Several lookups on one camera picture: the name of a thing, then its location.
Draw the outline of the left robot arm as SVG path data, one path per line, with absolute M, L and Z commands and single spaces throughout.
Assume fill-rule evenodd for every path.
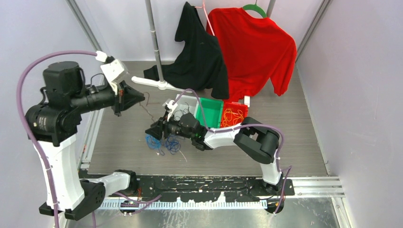
M 143 101 L 144 94 L 126 82 L 118 84 L 117 92 L 110 85 L 86 85 L 83 69 L 74 61 L 49 65 L 43 77 L 43 99 L 25 115 L 48 159 L 56 192 L 56 200 L 48 196 L 39 207 L 40 214 L 54 216 L 64 212 L 65 218 L 78 221 L 99 208 L 109 195 L 135 195 L 139 182 L 134 171 L 116 170 L 98 179 L 80 179 L 75 144 L 82 114 L 111 107 L 120 116 Z

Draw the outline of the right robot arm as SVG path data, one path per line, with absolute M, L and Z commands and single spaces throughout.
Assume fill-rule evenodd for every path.
M 220 147 L 237 146 L 260 164 L 265 192 L 276 195 L 283 187 L 283 172 L 279 167 L 279 152 L 284 143 L 280 129 L 262 124 L 252 117 L 224 128 L 203 126 L 192 114 L 184 114 L 179 120 L 164 115 L 145 133 L 157 140 L 176 135 L 190 139 L 200 151 Z

